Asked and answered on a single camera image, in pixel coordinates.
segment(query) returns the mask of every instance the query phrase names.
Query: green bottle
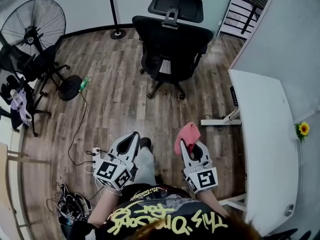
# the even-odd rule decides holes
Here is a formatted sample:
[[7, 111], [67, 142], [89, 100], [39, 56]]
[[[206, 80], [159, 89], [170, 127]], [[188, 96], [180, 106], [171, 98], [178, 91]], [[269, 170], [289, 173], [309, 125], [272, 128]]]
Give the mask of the green bottle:
[[84, 88], [86, 87], [88, 81], [89, 81], [89, 78], [86, 76], [85, 79], [80, 84], [79, 92], [82, 92], [84, 90]]

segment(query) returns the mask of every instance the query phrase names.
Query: sunflower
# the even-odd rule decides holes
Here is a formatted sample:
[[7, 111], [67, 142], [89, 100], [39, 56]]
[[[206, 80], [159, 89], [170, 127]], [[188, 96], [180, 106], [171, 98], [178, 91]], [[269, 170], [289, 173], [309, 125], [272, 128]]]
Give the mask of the sunflower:
[[308, 133], [309, 133], [309, 124], [307, 124], [306, 122], [302, 122], [299, 126], [299, 130], [300, 130], [300, 133], [303, 135], [303, 136], [307, 136]]

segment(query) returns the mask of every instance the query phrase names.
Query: red cloth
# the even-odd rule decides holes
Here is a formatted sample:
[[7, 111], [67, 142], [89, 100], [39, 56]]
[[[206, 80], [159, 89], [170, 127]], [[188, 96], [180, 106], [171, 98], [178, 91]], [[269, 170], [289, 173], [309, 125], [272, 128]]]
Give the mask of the red cloth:
[[190, 153], [194, 149], [196, 141], [200, 138], [201, 134], [197, 126], [193, 122], [187, 123], [180, 131], [176, 137], [174, 144], [174, 152], [177, 156], [181, 156], [180, 141], [184, 140]]

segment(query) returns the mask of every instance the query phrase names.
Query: pole base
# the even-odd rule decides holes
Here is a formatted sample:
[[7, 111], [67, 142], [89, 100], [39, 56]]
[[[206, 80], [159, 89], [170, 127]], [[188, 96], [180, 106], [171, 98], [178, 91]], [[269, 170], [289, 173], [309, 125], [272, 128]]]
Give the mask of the pole base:
[[118, 33], [117, 31], [113, 31], [111, 34], [110, 34], [110, 37], [111, 39], [121, 39], [123, 37], [125, 37], [127, 34], [127, 32], [123, 29], [119, 29]]
[[64, 102], [71, 101], [79, 93], [82, 80], [77, 75], [67, 77], [59, 86], [59, 97]]

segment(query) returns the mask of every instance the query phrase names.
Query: hair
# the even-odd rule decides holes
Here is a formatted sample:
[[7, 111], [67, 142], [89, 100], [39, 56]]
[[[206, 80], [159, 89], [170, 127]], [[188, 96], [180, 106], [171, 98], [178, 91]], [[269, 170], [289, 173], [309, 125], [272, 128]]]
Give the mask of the hair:
[[[129, 236], [126, 240], [151, 240], [156, 233], [156, 227], [163, 221], [157, 220], [153, 223], [147, 224], [138, 229], [132, 236]], [[243, 219], [239, 218], [234, 213], [231, 213], [229, 217], [225, 218], [225, 222], [228, 224], [228, 235], [230, 239], [238, 240], [260, 240], [262, 237], [252, 226], [252, 222], [245, 223]]]

